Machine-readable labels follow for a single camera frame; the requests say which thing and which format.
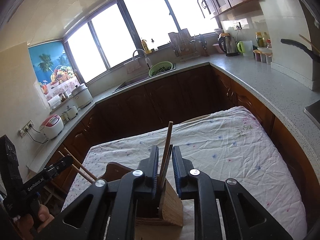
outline hand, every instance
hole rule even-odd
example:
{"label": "hand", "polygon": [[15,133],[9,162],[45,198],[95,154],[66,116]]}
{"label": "hand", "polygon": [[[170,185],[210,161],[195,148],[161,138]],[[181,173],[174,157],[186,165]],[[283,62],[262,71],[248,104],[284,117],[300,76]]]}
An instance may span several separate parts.
{"label": "hand", "polygon": [[[50,215],[48,208],[42,204],[40,204],[38,218],[43,222],[37,229],[38,233],[54,219],[53,215]],[[17,226],[25,240],[33,240],[33,236],[30,233],[30,229],[33,227],[33,218],[30,214],[21,217]]]}

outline electrical socket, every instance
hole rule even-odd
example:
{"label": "electrical socket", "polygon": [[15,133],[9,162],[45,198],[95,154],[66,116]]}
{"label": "electrical socket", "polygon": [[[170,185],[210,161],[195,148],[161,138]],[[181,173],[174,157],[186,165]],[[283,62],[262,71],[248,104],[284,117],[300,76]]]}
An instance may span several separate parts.
{"label": "electrical socket", "polygon": [[240,22],[237,22],[237,23],[234,23],[233,24],[233,29],[236,31],[236,30],[241,30],[242,27],[241,27],[241,23]]}
{"label": "electrical socket", "polygon": [[22,138],[23,136],[25,136],[25,134],[27,133],[27,131],[29,131],[29,130],[31,129],[30,125],[31,125],[31,127],[34,126],[34,124],[33,124],[33,122],[32,122],[31,120],[30,120],[24,127],[22,127],[22,129],[19,130],[19,133],[20,133],[21,138]]}

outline speckled countertop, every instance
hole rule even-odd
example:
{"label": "speckled countertop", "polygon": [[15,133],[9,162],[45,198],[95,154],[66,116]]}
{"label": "speckled countertop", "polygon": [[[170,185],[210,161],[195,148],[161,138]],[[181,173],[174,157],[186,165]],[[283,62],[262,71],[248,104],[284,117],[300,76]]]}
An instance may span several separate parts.
{"label": "speckled countertop", "polygon": [[37,173],[41,171],[58,146],[95,104],[154,80],[208,64],[241,84],[275,114],[300,144],[320,181],[320,129],[303,112],[306,106],[320,100],[320,92],[311,91],[298,81],[272,69],[270,65],[265,63],[246,59],[241,55],[226,57],[224,54],[214,54],[210,57],[200,57],[177,63],[175,70],[112,93],[120,85],[118,84],[95,96],[92,103],[81,109],[78,116],[65,125],[57,138],[44,145],[28,168]]}

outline wrinkled fabric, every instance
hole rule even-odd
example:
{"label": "wrinkled fabric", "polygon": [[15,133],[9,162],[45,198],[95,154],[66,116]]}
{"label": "wrinkled fabric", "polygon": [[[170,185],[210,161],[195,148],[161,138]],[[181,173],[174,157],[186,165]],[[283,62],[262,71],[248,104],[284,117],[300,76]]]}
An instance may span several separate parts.
{"label": "wrinkled fabric", "polygon": [[[152,145],[159,147],[159,165],[167,128],[92,147],[83,165],[95,176],[104,174],[108,162],[136,169]],[[213,179],[234,178],[287,230],[294,240],[307,233],[300,192],[279,154],[256,118],[244,107],[233,107],[172,128],[171,143],[183,158]],[[167,180],[175,188],[172,160]],[[77,175],[63,209],[90,185]],[[136,227],[136,239],[194,239],[193,201],[183,201],[184,227]]]}

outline faucet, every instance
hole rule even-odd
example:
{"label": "faucet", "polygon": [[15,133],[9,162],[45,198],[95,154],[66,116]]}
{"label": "faucet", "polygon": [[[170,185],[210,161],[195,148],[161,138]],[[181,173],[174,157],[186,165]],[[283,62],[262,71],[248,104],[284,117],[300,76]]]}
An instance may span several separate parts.
{"label": "faucet", "polygon": [[133,52],[133,54],[132,54],[132,60],[133,60],[133,61],[135,60],[134,54],[135,54],[135,52],[138,51],[138,50],[141,50],[141,51],[143,52],[143,55],[144,55],[145,58],[146,58],[147,66],[148,66],[149,69],[151,69],[151,67],[152,67],[151,60],[147,57],[147,54],[145,53],[145,51],[144,51],[143,49],[136,49],[136,50]]}

